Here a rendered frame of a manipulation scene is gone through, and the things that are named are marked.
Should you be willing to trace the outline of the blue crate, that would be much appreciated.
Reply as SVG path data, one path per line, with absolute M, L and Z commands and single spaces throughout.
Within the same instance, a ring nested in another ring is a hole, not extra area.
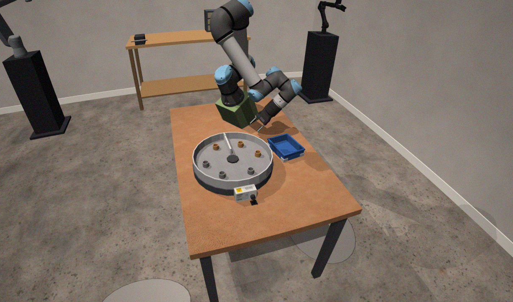
M 282 162 L 304 156 L 305 148 L 288 133 L 268 138 L 268 145 Z

